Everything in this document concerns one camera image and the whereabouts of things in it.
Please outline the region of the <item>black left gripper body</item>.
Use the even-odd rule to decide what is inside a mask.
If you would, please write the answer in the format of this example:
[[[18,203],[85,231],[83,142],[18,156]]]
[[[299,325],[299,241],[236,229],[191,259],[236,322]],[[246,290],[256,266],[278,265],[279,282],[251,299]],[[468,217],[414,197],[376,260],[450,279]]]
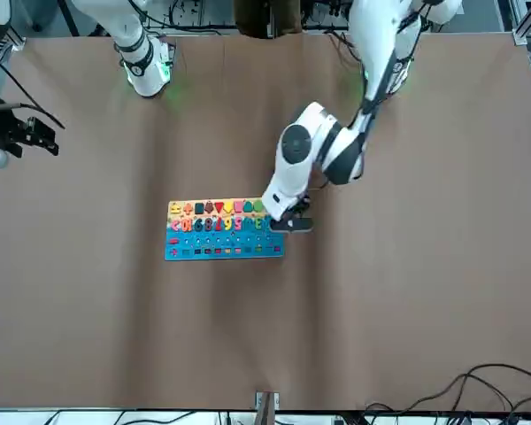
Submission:
[[[270,229],[274,233],[308,232],[313,228],[313,220],[309,217],[292,217],[290,219],[270,219]]]

